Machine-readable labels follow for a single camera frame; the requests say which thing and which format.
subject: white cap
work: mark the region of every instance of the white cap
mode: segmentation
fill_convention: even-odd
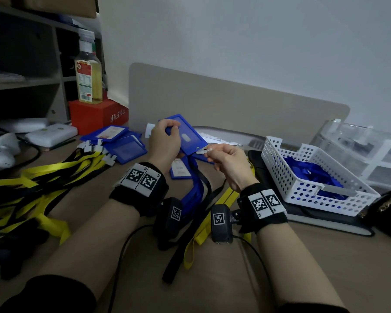
[[[78,29],[78,35],[80,35],[81,40],[85,40],[85,41],[89,41],[89,40],[93,41],[95,39],[94,32],[84,30],[82,28]]]

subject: desk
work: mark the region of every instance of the desk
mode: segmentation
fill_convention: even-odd
[[[62,161],[76,145],[72,143],[44,153],[31,166]],[[145,159],[143,156],[136,162]],[[223,175],[215,172],[208,163],[198,163],[212,188],[219,187]],[[106,202],[112,185],[130,164],[116,164],[73,189],[50,216],[66,220],[71,231],[75,232]],[[169,174],[166,178],[170,185],[167,196],[182,198],[192,187],[191,180],[171,180]],[[154,218],[143,217],[139,225],[153,222]],[[391,238],[378,231],[375,237],[368,238],[304,224],[290,224],[351,312],[391,312]],[[25,261],[20,275],[10,281],[0,280],[0,305],[23,289],[26,281],[57,249],[58,242],[57,238],[50,237]],[[159,251],[150,229],[137,233],[125,253],[113,312],[124,312],[126,309],[128,312],[151,313],[155,310],[161,313],[272,312],[266,276],[249,248],[246,249],[239,241],[231,245],[217,245],[207,239],[202,246],[196,245],[195,249],[193,267],[190,270],[181,267],[174,283],[167,285],[161,277],[175,249]],[[107,311],[111,289],[110,284],[100,298],[96,312]]]

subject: plastic bottle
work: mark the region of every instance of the plastic bottle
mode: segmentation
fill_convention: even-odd
[[[80,29],[80,53],[75,58],[78,99],[99,104],[103,101],[101,62],[95,55],[94,32]]]

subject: left hand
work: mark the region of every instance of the left hand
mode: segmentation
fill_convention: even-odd
[[[163,174],[171,168],[171,164],[177,157],[181,138],[178,126],[181,123],[177,120],[163,119],[152,129],[149,138],[149,159],[148,162],[156,166]],[[167,127],[173,126],[171,135],[165,132]]]

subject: white electronic device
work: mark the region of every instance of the white electronic device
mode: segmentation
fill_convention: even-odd
[[[49,125],[47,118],[15,118],[0,120],[0,128],[12,133],[30,133]]]
[[[15,133],[0,136],[0,168],[11,168],[15,165],[15,155],[20,153],[19,142]]]
[[[74,126],[53,124],[26,134],[25,138],[32,144],[43,147],[52,147],[77,135],[78,130]]]

